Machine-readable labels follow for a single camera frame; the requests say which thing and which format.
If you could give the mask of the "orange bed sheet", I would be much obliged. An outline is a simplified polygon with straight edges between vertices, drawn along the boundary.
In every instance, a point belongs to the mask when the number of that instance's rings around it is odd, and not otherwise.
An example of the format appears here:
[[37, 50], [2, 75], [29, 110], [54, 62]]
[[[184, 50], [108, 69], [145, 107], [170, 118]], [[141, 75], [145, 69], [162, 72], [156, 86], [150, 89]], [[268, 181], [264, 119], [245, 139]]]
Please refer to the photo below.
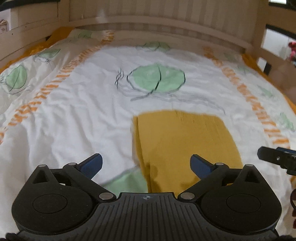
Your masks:
[[13, 63], [18, 62], [18, 61], [22, 60], [23, 58], [27, 58], [27, 57], [30, 57], [34, 54], [37, 54], [38, 52], [53, 46], [57, 42], [59, 42], [63, 39], [66, 39], [72, 30], [74, 30], [74, 27], [60, 27], [60, 28], [56, 29], [49, 37], [46, 37], [45, 41], [42, 41], [38, 44], [34, 44], [32, 47], [28, 48], [18, 58], [15, 58], [9, 62], [6, 61], [6, 65], [1, 67], [1, 73], [4, 70], [6, 70], [7, 68], [9, 68]]

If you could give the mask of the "mustard yellow knit sweater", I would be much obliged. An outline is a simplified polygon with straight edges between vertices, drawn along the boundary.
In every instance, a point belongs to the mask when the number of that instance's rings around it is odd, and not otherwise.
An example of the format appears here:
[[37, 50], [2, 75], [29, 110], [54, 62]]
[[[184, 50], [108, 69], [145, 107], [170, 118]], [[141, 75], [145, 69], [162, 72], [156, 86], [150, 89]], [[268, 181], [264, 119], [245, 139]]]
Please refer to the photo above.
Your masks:
[[179, 195], [199, 181], [190, 168], [198, 154], [212, 164], [242, 168], [236, 144], [222, 119], [177, 110], [133, 117], [133, 142], [142, 174], [151, 193]]

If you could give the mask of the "red item on shelf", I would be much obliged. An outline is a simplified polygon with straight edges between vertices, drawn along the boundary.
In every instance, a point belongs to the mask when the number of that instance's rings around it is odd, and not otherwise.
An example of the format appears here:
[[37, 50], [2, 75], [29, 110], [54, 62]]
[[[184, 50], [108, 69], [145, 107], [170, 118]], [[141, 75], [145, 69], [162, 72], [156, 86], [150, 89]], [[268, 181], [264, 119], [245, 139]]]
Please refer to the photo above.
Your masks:
[[289, 60], [295, 62], [296, 59], [296, 42], [289, 42], [288, 47], [291, 50]]

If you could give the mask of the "white leaf-print duvet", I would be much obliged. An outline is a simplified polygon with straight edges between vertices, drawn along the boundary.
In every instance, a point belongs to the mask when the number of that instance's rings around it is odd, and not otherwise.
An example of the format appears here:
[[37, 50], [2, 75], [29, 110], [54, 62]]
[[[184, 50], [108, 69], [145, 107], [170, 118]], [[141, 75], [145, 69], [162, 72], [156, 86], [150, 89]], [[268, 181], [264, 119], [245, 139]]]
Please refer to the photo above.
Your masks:
[[148, 192], [133, 117], [162, 110], [222, 119], [243, 165], [254, 164], [281, 202], [278, 232], [295, 235], [295, 179], [257, 158], [261, 146], [295, 148], [295, 107], [250, 56], [167, 35], [79, 30], [1, 73], [1, 235], [17, 230], [11, 205], [39, 164], [100, 153], [96, 183]]

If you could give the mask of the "wooden bed frame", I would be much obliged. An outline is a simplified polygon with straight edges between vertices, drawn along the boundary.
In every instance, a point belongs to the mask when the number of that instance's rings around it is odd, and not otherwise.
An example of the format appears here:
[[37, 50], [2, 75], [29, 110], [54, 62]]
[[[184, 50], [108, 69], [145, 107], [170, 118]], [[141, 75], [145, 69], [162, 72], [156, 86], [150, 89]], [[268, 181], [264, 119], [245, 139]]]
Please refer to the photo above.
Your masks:
[[1, 34], [1, 65], [45, 39], [58, 27], [148, 26], [186, 30], [241, 47], [272, 66], [285, 91], [295, 91], [295, 68], [264, 49], [266, 28], [295, 33], [295, 10], [269, 1], [7, 1], [9, 30]]

